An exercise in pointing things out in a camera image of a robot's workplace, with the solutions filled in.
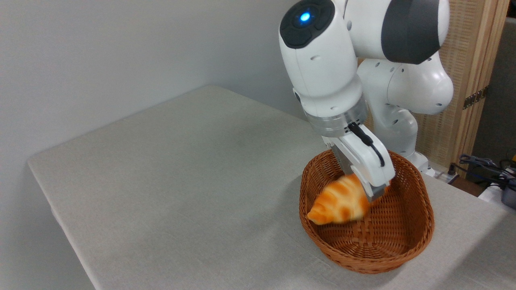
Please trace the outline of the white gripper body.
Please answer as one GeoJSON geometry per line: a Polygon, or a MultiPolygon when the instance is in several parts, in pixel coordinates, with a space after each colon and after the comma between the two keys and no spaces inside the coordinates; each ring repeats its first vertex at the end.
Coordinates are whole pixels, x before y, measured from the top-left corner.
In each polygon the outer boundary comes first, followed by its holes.
{"type": "Polygon", "coordinates": [[[381,186],[395,176],[394,166],[383,143],[362,124],[322,128],[324,142],[332,150],[343,173],[354,173],[366,192],[366,183],[381,186]]]}

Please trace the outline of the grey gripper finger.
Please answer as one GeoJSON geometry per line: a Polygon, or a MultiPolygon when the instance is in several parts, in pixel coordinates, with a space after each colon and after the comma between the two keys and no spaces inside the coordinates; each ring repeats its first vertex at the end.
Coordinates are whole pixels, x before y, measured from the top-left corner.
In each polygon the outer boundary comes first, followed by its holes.
{"type": "Polygon", "coordinates": [[[366,183],[366,196],[367,200],[372,203],[376,200],[378,200],[380,197],[382,197],[385,194],[385,191],[387,190],[387,187],[389,187],[391,184],[386,183],[382,184],[381,186],[373,186],[371,183],[366,183]]]}

